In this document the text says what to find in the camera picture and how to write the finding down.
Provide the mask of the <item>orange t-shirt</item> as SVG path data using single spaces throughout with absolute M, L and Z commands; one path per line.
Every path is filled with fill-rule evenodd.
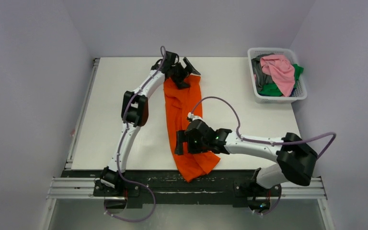
M 185 89 L 178 89 L 171 79 L 166 80 L 163 84 L 170 149 L 178 171 L 188 183 L 195 178 L 209 174 L 220 161 L 220 157 L 210 151 L 199 154 L 188 153 L 186 143 L 183 144 L 183 155 L 174 153 L 176 132 L 186 130 L 189 125 L 188 113 L 202 99 L 200 80 L 201 76 L 190 75 L 184 80 L 190 87 Z

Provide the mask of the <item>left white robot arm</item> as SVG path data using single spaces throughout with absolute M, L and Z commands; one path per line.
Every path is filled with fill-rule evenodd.
M 101 172 L 97 190 L 105 190 L 112 196 L 123 192 L 127 181 L 124 173 L 129 153 L 138 132 L 149 117 L 149 98 L 166 80 L 172 80 L 181 90 L 189 88 L 189 84 L 184 81 L 189 75 L 200 75 L 187 57 L 183 58 L 183 62 L 185 66 L 176 54 L 157 60 L 148 77 L 135 90 L 124 93 L 121 136 L 111 160 Z

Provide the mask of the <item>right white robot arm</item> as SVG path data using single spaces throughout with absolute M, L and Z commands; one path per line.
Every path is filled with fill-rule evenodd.
M 203 120 L 195 119 L 187 129 L 176 132 L 174 153 L 182 155 L 184 144 L 190 154 L 244 154 L 274 162 L 259 168 L 250 181 L 250 189 L 261 195 L 269 188 L 284 182 L 309 186 L 318 154 L 301 138 L 287 132 L 282 138 L 257 138 L 246 141 L 230 129 L 213 130 Z

